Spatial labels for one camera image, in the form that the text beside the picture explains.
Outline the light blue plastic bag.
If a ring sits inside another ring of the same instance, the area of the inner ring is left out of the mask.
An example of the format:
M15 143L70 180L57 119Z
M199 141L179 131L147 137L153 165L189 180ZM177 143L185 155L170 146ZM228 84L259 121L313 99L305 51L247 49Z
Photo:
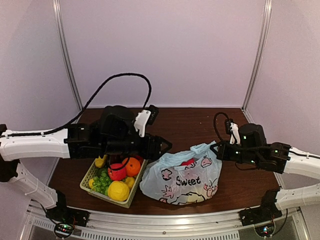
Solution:
M188 205L211 199L218 190L222 161L217 159L210 145L201 143L189 150L165 153L149 163L139 184L142 193L171 205ZM194 167L180 166L194 158Z

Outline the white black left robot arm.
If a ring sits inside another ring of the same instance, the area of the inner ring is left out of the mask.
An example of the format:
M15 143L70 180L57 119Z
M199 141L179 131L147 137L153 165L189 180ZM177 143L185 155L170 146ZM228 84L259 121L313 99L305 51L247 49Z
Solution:
M71 123L48 131L12 131L0 126L0 181L15 184L45 209L51 210L61 222L72 218L66 197L46 187L21 163L25 158L88 159L104 155L138 155L158 160L172 148L172 143L146 132L159 110L150 105L138 114L115 105L103 109L99 120Z

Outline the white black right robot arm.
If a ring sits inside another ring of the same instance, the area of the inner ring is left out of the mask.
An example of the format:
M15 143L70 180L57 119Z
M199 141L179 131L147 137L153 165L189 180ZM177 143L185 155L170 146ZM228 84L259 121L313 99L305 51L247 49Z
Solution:
M267 143L264 129L259 124L237 126L230 123L230 140L210 146L218 160L253 165L255 169L278 174L296 174L320 178L320 157L289 144ZM259 220L268 220L275 212L289 208L316 205L320 202L320 185L295 189L268 190L256 210Z

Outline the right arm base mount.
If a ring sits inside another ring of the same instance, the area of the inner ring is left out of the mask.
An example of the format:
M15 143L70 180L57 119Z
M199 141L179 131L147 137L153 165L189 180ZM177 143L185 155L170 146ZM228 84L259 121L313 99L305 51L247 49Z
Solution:
M267 190L260 206L246 207L239 212L242 226L254 225L255 233L262 238L271 238L276 233L275 219L281 217L282 211L276 207L279 189Z

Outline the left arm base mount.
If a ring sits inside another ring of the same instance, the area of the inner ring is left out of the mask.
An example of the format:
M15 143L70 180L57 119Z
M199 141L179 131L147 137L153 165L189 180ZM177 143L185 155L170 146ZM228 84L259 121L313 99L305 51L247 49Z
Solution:
M66 196L56 191L57 200L53 208L44 208L45 216L54 224L53 233L58 239L70 237L76 226L86 227L90 213L67 206Z

